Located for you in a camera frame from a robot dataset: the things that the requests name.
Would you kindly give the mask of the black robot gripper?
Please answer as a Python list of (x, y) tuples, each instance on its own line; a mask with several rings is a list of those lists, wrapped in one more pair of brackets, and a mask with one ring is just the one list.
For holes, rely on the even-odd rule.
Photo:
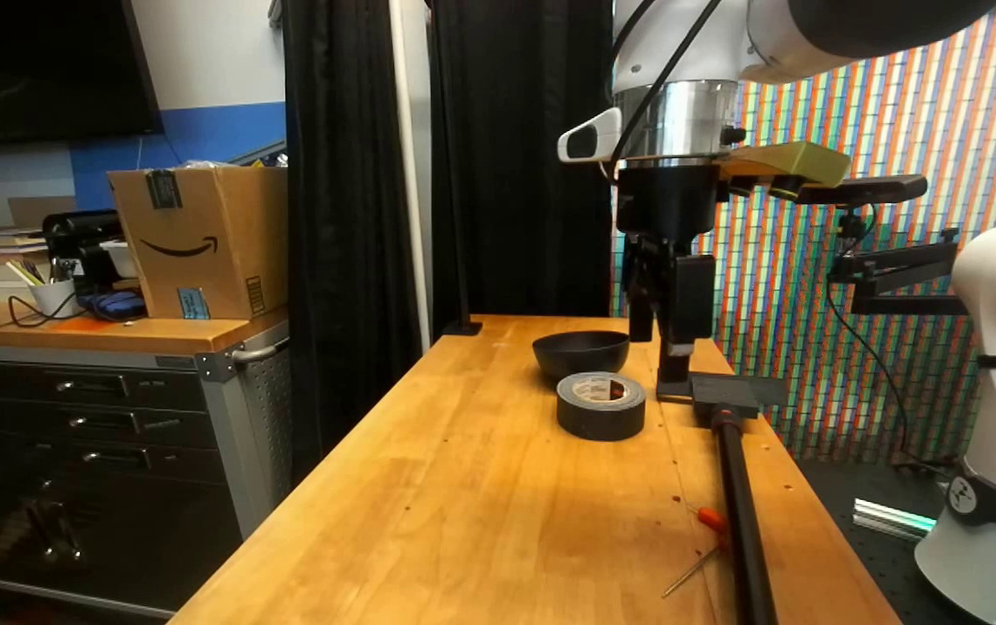
[(664, 281), (658, 248), (642, 237), (690, 244), (696, 233), (709, 233), (719, 201), (719, 170), (709, 164), (635, 167), (622, 175), (618, 190), (618, 226), (637, 233), (625, 240), (622, 263), (628, 337), (649, 340), (658, 317), (654, 397), (682, 399), (690, 393), (695, 340), (711, 334), (713, 260), (673, 256)]

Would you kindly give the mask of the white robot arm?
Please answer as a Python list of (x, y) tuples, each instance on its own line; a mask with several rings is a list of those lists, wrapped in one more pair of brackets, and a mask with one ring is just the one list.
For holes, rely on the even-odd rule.
[(795, 83), (836, 65), (945, 43), (996, 0), (610, 0), (605, 148), (628, 240), (631, 337), (658, 326), (658, 399), (687, 399), (695, 340), (711, 334), (713, 260), (690, 244), (724, 199), (724, 155), (746, 83)]

